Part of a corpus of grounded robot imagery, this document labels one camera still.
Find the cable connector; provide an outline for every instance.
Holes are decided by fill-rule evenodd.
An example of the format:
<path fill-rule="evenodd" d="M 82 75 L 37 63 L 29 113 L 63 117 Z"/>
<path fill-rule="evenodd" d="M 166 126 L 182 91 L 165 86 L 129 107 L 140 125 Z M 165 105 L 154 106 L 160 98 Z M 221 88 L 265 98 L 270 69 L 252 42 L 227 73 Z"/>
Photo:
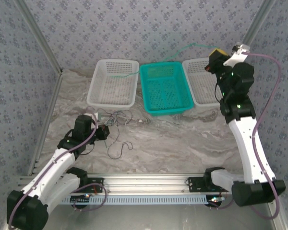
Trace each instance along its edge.
<path fill-rule="evenodd" d="M 209 201 L 211 201 L 211 202 L 221 202 L 221 201 L 223 201 L 223 200 L 225 200 L 225 198 L 224 197 L 213 197 L 211 200 L 209 200 Z"/>

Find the gray marble surface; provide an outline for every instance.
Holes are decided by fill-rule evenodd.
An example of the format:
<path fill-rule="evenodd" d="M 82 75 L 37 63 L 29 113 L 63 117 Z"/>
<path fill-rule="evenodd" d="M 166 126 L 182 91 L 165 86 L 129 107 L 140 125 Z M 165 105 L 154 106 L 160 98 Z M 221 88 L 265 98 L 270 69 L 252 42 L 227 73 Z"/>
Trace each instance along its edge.
<path fill-rule="evenodd" d="M 66 132 L 73 128 L 76 117 L 85 112 L 90 81 L 91 76 L 63 71 L 38 171 L 50 159 Z M 132 121 L 119 126 L 120 137 L 109 153 L 113 157 L 119 156 L 125 141 L 132 142 L 132 150 L 125 146 L 120 159 L 108 157 L 106 145 L 109 146 L 118 135 L 117 127 L 111 126 L 106 143 L 96 142 L 94 150 L 89 155 L 80 156 L 74 166 L 90 173 L 202 173 L 215 166 L 223 166 L 230 172 L 242 172 L 236 141 L 219 108 L 194 108 L 181 115 L 152 117 L 144 110 L 138 84 L 136 101 L 130 111 Z M 102 115 L 101 122 L 105 120 L 107 117 Z"/>

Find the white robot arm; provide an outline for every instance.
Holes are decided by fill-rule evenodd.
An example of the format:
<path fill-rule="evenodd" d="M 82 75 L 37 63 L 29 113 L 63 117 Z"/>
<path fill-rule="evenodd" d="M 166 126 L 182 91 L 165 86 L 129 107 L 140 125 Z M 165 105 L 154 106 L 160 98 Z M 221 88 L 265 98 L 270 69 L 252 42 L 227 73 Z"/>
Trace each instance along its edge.
<path fill-rule="evenodd" d="M 216 49 L 209 56 L 209 64 L 205 67 L 216 75 L 217 84 L 222 91 L 220 110 L 236 139 L 243 165 L 243 177 L 237 177 L 219 167 L 207 169 L 204 177 L 209 183 L 231 191 L 239 206 L 273 201 L 274 194 L 267 178 L 273 183 L 278 195 L 286 188 L 284 181 L 277 180 L 271 170 L 258 132 L 254 135 L 258 158 L 253 148 L 252 132 L 257 121 L 247 93 L 254 82 L 254 70 L 253 66 L 244 62 L 249 50 L 250 47 L 241 43 L 233 47 L 232 56 Z"/>
<path fill-rule="evenodd" d="M 105 140 L 109 128 L 97 125 L 97 115 L 77 117 L 74 129 L 58 144 L 58 149 L 42 171 L 21 191 L 12 191 L 7 201 L 7 222 L 22 230 L 42 230 L 49 214 L 79 187 L 87 184 L 87 172 L 70 168 L 86 145 Z"/>

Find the green cable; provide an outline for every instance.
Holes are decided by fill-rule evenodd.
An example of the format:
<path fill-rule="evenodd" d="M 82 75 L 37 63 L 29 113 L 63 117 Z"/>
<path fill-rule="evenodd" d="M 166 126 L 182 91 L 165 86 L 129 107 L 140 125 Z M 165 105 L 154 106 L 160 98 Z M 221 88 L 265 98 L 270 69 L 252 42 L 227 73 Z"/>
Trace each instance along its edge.
<path fill-rule="evenodd" d="M 205 47 L 205 48 L 218 48 L 217 46 L 199 45 L 199 44 L 197 44 L 197 43 L 194 42 L 194 43 L 191 43 L 191 44 L 189 44 L 189 45 L 187 45 L 187 46 L 185 46 L 185 47 L 183 47 L 183 48 L 177 50 L 177 52 L 176 52 L 174 55 L 165 58 L 165 59 L 162 60 L 161 62 L 166 62 L 166 61 L 168 61 L 168 60 L 173 59 L 173 58 L 176 57 L 176 56 L 177 56 L 181 51 L 183 51 L 184 49 L 189 48 L 189 47 L 191 47 L 191 46 L 196 46 L 196 47 Z M 130 74 L 126 75 L 126 76 L 119 76 L 119 75 L 116 75 L 116 76 L 111 76 L 111 77 L 126 78 L 126 77 L 128 77 L 128 76 L 130 76 L 130 75 L 134 75 L 134 74 L 137 74 L 137 73 L 139 73 L 139 71 L 137 71 L 137 72 L 135 72 L 135 73 L 130 73 Z"/>

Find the patterned wallpaper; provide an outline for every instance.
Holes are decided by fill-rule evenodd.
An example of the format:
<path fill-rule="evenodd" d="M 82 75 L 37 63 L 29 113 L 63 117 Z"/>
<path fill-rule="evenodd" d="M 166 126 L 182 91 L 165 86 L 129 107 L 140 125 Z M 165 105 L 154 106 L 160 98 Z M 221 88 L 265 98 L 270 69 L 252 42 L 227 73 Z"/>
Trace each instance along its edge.
<path fill-rule="evenodd" d="M 26 0 L 60 66 L 92 69 L 103 58 L 161 61 L 190 43 L 231 50 L 262 0 Z M 206 57 L 190 48 L 176 60 Z"/>
<path fill-rule="evenodd" d="M 57 74 L 11 0 L 0 0 L 0 229 L 27 173 Z"/>
<path fill-rule="evenodd" d="M 288 0 L 276 1 L 251 49 L 272 55 L 283 65 L 282 81 L 259 134 L 269 164 L 276 176 L 286 183 L 287 190 L 282 197 L 288 213 Z M 259 115 L 274 87 L 277 67 L 263 58 L 249 57 L 248 61 L 255 66 L 251 98 Z"/>

